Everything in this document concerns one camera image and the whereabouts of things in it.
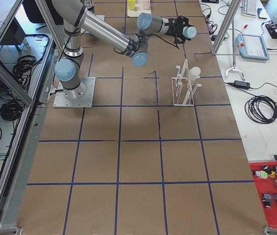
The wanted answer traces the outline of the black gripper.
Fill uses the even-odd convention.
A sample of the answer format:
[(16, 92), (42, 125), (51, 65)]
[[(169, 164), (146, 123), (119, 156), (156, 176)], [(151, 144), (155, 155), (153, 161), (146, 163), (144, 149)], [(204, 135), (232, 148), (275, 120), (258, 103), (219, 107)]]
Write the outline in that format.
[(174, 37), (175, 44), (184, 44), (190, 40), (183, 34), (183, 29), (189, 26), (189, 19), (184, 16), (178, 16), (176, 19), (169, 18), (169, 36)]

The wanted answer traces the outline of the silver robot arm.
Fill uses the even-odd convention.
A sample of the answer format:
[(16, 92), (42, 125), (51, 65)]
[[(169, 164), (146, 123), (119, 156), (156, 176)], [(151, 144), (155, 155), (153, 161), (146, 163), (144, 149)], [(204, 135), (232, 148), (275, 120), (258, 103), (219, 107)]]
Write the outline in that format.
[[(55, 99), (63, 98), (63, 108), (91, 107), (93, 104), (96, 78), (87, 74), (88, 56), (95, 53), (99, 60), (100, 72), (121, 67), (122, 59), (114, 54), (129, 57), (137, 67), (146, 65), (148, 41), (161, 35), (174, 39), (177, 47), (191, 40), (197, 34), (188, 18), (164, 18), (141, 13), (137, 20), (137, 32), (129, 36), (94, 14), (89, 0), (38, 0), (36, 4), (52, 35), (56, 38), (60, 57), (54, 67), (59, 83)], [(106, 62), (113, 62), (105, 69)]]

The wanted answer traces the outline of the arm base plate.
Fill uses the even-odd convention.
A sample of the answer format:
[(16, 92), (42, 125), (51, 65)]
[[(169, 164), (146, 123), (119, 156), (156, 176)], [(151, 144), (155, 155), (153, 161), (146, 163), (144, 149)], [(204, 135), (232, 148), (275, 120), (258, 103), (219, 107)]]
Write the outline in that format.
[(105, 15), (96, 15), (99, 19), (101, 19), (102, 21), (105, 21)]
[(63, 90), (55, 95), (54, 108), (91, 108), (95, 89), (96, 77), (82, 77), (81, 83), (75, 90), (66, 90), (59, 82), (58, 89)]

